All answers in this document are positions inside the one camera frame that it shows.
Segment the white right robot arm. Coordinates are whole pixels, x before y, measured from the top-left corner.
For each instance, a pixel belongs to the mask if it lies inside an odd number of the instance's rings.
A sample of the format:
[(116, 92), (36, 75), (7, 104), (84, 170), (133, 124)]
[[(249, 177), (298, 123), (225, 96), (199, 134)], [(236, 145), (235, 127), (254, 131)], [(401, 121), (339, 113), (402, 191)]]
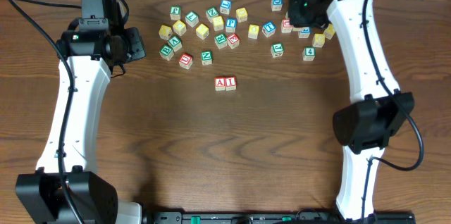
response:
[(373, 0), (289, 0), (295, 27), (333, 28), (350, 85), (350, 105), (333, 115), (343, 165), (334, 218), (374, 223), (373, 190), (389, 140), (411, 122), (414, 98), (390, 71), (373, 16)]

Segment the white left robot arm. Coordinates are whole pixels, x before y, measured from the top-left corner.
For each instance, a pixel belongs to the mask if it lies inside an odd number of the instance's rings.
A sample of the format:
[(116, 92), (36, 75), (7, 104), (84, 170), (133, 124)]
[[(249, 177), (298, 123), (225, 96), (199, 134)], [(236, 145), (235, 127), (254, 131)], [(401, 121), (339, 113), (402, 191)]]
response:
[(148, 223), (143, 205), (122, 201), (97, 175), (101, 104), (114, 66), (144, 58), (137, 28), (65, 31), (56, 46), (58, 99), (49, 138), (32, 174), (21, 174), (16, 195), (35, 223)]

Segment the red I block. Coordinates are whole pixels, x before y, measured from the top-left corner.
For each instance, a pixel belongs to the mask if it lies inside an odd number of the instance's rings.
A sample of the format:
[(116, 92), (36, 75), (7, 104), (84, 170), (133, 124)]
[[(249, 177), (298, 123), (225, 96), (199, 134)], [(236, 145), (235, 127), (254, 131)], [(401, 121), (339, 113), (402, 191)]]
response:
[(236, 90), (236, 88), (237, 88), (236, 77), (227, 77), (225, 79), (225, 90), (231, 91)]

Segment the blue 2 block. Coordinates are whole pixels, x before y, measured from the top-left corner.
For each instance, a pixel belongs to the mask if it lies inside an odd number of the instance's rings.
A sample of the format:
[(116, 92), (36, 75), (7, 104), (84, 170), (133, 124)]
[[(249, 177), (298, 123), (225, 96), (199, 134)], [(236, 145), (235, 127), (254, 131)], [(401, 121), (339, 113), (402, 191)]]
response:
[(304, 27), (293, 27), (293, 32), (302, 32)]

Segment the red A block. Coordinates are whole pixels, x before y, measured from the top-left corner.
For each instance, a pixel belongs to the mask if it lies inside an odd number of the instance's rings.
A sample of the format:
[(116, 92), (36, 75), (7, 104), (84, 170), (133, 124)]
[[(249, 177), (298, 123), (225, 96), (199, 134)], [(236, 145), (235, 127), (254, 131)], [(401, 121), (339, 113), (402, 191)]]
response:
[(226, 90), (226, 79), (224, 77), (216, 77), (214, 79), (214, 87), (216, 91)]

